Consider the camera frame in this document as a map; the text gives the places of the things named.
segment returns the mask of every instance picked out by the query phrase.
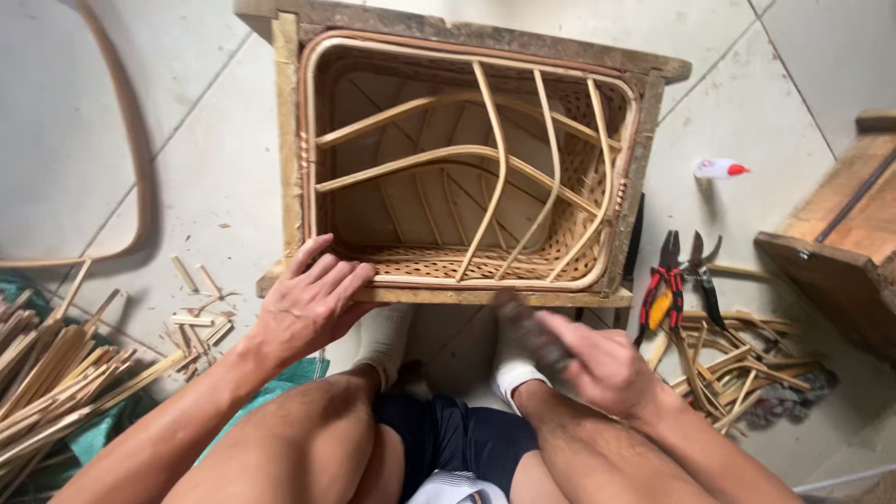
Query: right hand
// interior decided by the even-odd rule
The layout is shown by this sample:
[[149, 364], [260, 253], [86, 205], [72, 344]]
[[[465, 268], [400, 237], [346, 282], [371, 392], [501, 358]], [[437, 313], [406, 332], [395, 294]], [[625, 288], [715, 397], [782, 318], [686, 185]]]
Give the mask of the right hand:
[[663, 384], [625, 331], [591, 329], [550, 311], [536, 317], [573, 354], [564, 379], [585, 404], [629, 422], [655, 411]]

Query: black shorts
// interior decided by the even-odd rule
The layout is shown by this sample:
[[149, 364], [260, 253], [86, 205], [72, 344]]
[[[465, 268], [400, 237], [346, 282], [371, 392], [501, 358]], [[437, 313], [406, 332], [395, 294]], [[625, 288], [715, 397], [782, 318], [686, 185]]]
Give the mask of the black shorts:
[[470, 408], [447, 395], [423, 401], [383, 394], [374, 401], [376, 422], [392, 428], [404, 445], [401, 500], [410, 499], [435, 470], [466, 471], [510, 496], [522, 456], [538, 449], [522, 417], [493, 408]]

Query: woven bamboo basket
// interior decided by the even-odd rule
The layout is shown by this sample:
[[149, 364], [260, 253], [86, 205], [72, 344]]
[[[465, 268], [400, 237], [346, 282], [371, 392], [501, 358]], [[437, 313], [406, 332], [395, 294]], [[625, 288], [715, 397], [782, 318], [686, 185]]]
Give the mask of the woven bamboo basket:
[[611, 75], [346, 30], [314, 39], [298, 75], [305, 238], [334, 233], [378, 286], [587, 288], [606, 270], [639, 116]]

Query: white sock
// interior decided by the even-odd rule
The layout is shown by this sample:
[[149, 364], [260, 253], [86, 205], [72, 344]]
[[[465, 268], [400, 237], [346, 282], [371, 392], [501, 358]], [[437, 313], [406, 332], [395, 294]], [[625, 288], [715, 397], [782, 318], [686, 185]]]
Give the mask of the white sock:
[[535, 369], [535, 361], [521, 341], [521, 335], [509, 330], [509, 326], [498, 318], [498, 347], [495, 352], [495, 374], [492, 376], [492, 388], [516, 412], [520, 414], [513, 402], [513, 390], [529, 380], [537, 379], [551, 387], [545, 375]]
[[380, 374], [381, 391], [398, 377], [413, 312], [412, 304], [394, 303], [388, 307], [375, 308], [358, 321], [361, 348], [358, 349], [358, 359], [353, 366], [373, 365]]

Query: white bottle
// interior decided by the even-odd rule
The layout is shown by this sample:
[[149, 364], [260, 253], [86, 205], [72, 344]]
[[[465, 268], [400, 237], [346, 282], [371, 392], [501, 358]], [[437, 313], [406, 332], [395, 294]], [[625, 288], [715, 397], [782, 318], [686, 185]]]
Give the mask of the white bottle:
[[750, 173], [750, 169], [725, 158], [700, 160], [694, 167], [697, 178], [733, 178], [745, 173]]

